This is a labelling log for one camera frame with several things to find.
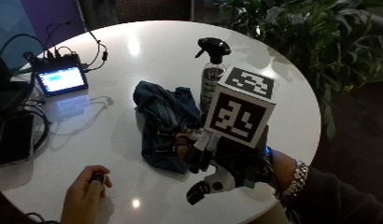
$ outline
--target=wrist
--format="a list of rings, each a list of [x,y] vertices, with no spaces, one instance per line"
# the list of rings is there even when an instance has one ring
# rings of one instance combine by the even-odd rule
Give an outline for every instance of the wrist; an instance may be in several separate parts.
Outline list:
[[[297,167],[297,161],[281,151],[273,149],[273,169],[276,176],[273,176],[269,185],[274,189],[284,192],[289,188],[294,180]]]

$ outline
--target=bracelet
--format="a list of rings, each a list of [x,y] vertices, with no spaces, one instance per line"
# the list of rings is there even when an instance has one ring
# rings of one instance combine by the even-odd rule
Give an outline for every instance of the bracelet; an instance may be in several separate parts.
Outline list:
[[[276,192],[277,199],[285,202],[290,202],[300,195],[306,184],[309,166],[304,163],[304,161],[297,161],[297,163],[298,166],[290,187],[284,193],[281,193],[280,190]]]

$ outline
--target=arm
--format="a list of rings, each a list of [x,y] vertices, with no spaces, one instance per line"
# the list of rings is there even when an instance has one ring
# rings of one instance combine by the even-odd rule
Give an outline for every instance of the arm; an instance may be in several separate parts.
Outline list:
[[[274,150],[273,167],[281,190],[286,190],[294,178],[296,160]],[[374,196],[313,167],[304,190],[289,206],[301,214],[302,223],[383,223],[383,204]]]

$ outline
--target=electronic device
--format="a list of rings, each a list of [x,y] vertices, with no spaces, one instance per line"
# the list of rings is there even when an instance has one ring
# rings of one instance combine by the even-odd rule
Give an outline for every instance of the electronic device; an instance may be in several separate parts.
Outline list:
[[[105,182],[106,182],[106,174],[102,172],[95,172],[90,178],[90,184],[93,183],[94,180],[101,181],[102,183],[102,190],[105,190]]]
[[[27,160],[34,153],[34,115],[5,121],[0,128],[0,166]]]
[[[89,89],[87,78],[77,53],[31,64],[35,76],[47,97]]]

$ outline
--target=green leaves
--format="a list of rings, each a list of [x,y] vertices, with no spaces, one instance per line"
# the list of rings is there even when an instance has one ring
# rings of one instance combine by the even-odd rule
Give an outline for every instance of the green leaves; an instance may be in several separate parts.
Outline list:
[[[358,89],[381,75],[383,46],[362,10],[383,0],[229,0],[239,11],[231,28],[274,48],[309,80],[328,136],[336,136],[333,92]]]

